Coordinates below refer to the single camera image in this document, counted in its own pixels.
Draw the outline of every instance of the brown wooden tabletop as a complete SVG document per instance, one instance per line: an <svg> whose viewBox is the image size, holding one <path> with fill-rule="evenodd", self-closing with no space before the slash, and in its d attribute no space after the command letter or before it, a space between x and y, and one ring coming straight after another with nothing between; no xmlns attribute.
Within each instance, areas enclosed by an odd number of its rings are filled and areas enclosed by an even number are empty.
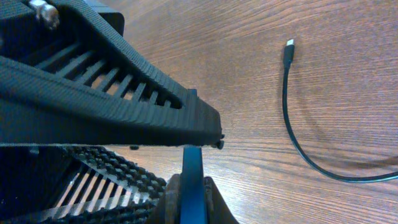
<svg viewBox="0 0 398 224"><path fill-rule="evenodd" d="M337 174L398 170L396 1L101 0L124 38L221 114L203 150L240 223L398 223L398 180L347 184L297 154L282 116L282 51L295 39L289 115L304 150ZM182 148L112 147L166 179Z"/></svg>

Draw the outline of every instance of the connector tip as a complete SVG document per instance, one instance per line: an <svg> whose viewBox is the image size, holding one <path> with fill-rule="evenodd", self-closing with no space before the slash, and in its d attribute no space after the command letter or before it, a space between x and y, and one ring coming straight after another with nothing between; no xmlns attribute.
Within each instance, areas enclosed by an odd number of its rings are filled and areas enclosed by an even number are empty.
<svg viewBox="0 0 398 224"><path fill-rule="evenodd" d="M286 42L286 46L289 46L289 45L294 45L294 39L288 40Z"/></svg>

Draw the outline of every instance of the cable connector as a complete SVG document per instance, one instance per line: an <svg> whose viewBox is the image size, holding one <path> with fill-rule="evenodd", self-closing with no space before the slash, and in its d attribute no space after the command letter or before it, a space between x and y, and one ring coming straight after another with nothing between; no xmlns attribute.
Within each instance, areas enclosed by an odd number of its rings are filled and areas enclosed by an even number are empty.
<svg viewBox="0 0 398 224"><path fill-rule="evenodd" d="M290 64L293 62L294 56L294 39L288 40L286 42L286 47L284 50L284 67L289 69Z"/></svg>

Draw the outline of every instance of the black cable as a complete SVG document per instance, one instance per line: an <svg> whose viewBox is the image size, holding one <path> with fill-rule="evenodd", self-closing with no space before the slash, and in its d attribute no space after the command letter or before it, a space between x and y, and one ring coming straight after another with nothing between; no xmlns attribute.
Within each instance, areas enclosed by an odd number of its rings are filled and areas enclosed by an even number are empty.
<svg viewBox="0 0 398 224"><path fill-rule="evenodd" d="M398 172L392 172L390 174L384 174L384 175L377 175L377 176L372 176L372 177L347 177L347 176L342 176L342 175L337 175L332 172L329 172L322 167L318 166L316 163L314 163L303 151L303 149L300 147L299 142L297 141L296 137L294 136L292 126L290 125L289 121L289 115L287 113L287 78L289 76L289 69L290 69L290 64L293 62L293 55L294 55L294 41L289 40L287 42L287 45L284 50L284 82L283 82L283 90L282 90L282 108L284 112L284 120L285 120L285 125L287 128L287 132L289 134L290 140L292 140L292 143L294 147L297 149L298 153L303 157L305 162L310 164L312 168L315 170L319 171L321 174L330 177L335 180L340 180L344 182L350 182L350 183L373 183L373 182L381 182L385 180L392 180L398 178Z"/></svg>

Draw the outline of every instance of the cable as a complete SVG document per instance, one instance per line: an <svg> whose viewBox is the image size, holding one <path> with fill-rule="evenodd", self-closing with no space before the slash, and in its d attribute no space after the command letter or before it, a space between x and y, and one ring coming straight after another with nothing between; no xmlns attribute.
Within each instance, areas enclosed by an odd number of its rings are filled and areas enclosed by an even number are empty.
<svg viewBox="0 0 398 224"><path fill-rule="evenodd" d="M283 90L282 90L282 109L284 113L284 120L285 120L285 125L287 128L287 132L289 134L290 140L292 140L292 143L294 147L297 149L298 153L302 158L312 166L315 170L320 172L321 174L330 177L335 180L340 180L343 182L350 182L350 183L373 183L373 182L381 182L385 180L392 180L398 178L398 172L392 172L390 174L384 174L384 175L377 175L377 176L372 176L372 177L347 177L347 176L342 176L338 174L334 174L332 172L329 172L322 167L318 166L316 163L314 163L303 151L303 149L300 147L299 142L297 141L296 137L294 136L292 126L290 125L290 120L289 120L289 115L287 112L287 78L289 76L289 69L290 69L290 64L293 62L293 55L294 55L294 40L289 40L285 46L284 49L284 82L283 82Z"/></svg>

